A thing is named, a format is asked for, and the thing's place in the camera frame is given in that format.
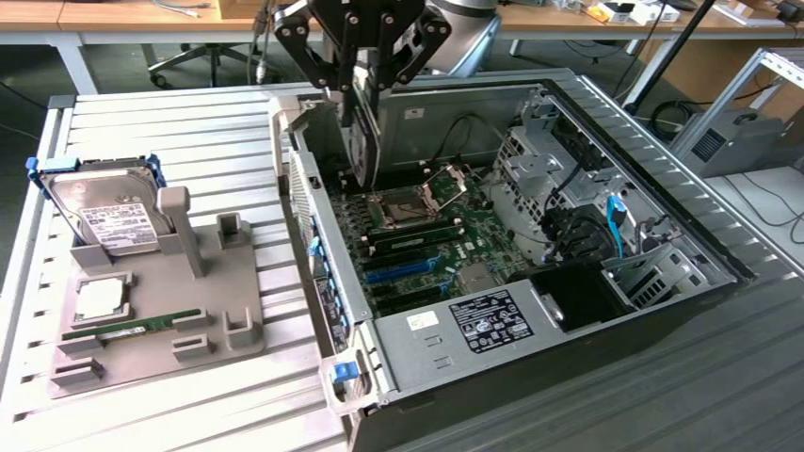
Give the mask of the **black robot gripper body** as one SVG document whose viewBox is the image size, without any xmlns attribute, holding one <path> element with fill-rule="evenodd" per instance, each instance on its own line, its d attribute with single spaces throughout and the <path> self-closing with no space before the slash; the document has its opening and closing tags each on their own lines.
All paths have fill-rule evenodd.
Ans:
<svg viewBox="0 0 804 452">
<path fill-rule="evenodd" d="M 308 7 L 334 52 L 393 49 L 426 18 L 424 1 L 309 1 Z"/>
</svg>

